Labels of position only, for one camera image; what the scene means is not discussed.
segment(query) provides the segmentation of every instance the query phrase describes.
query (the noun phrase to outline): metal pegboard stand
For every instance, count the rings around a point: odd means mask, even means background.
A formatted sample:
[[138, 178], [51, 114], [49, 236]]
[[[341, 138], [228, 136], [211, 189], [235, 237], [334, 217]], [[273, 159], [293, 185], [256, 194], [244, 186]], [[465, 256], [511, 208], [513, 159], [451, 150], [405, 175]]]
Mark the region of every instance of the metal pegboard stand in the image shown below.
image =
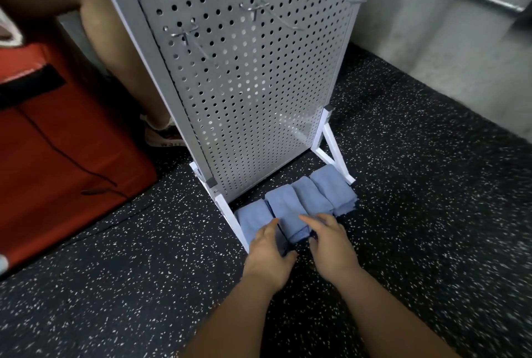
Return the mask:
[[227, 203], [305, 150], [353, 182], [326, 105], [364, 0], [112, 1], [246, 249]]

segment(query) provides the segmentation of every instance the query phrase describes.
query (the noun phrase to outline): folded blue cloth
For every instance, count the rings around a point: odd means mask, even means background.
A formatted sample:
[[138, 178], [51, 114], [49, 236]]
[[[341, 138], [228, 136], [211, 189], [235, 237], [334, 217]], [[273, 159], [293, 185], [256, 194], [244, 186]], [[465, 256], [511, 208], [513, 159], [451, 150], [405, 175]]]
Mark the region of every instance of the folded blue cloth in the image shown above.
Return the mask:
[[[257, 231], [273, 219], [270, 208], [264, 200], [258, 200], [239, 208], [235, 212], [236, 219], [242, 228], [244, 237], [248, 243], [255, 239]], [[288, 241], [277, 227], [275, 241], [279, 253], [283, 255], [288, 249]]]
[[333, 214], [340, 216], [355, 209], [356, 196], [353, 189], [345, 182], [344, 177], [332, 165], [323, 166], [310, 175], [320, 193], [334, 207]]
[[299, 219], [299, 214], [306, 215], [306, 210], [301, 205], [297, 194], [289, 184], [268, 191], [264, 196], [270, 205], [273, 214], [279, 218], [279, 225], [286, 238], [296, 243], [310, 236], [310, 229], [306, 223]]
[[292, 183], [292, 188], [295, 190], [297, 198], [299, 198], [308, 215], [332, 214], [333, 205], [320, 193], [320, 190], [308, 177], [303, 176]]

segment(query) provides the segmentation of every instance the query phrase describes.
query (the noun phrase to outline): person's left hand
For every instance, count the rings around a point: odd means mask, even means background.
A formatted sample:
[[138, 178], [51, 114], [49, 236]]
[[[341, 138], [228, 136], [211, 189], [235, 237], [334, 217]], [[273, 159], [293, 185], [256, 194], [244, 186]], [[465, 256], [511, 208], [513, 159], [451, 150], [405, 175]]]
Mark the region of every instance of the person's left hand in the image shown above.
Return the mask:
[[279, 220], [274, 218], [257, 232], [249, 244], [249, 255], [244, 263], [242, 279], [261, 281], [269, 287], [272, 294], [285, 286], [297, 258], [297, 252], [291, 251], [281, 257], [275, 243], [275, 229]]

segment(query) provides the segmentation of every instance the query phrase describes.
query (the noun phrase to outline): red plyometric box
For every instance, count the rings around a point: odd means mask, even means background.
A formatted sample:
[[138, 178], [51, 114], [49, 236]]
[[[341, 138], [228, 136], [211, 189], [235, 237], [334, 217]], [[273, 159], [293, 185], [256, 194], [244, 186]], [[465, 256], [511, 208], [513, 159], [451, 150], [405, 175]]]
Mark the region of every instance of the red plyometric box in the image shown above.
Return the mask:
[[0, 49], [0, 106], [0, 273], [123, 204], [118, 193], [156, 181], [50, 38]]

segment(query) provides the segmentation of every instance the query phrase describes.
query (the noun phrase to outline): perforated metal panel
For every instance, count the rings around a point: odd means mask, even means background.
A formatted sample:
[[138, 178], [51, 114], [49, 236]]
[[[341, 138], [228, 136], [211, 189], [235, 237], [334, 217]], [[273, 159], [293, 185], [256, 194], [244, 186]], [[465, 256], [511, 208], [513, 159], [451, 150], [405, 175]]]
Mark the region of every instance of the perforated metal panel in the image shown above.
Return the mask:
[[[246, 8], [264, 2], [268, 6], [253, 20]], [[228, 200], [311, 146], [356, 5], [348, 0], [139, 3]]]

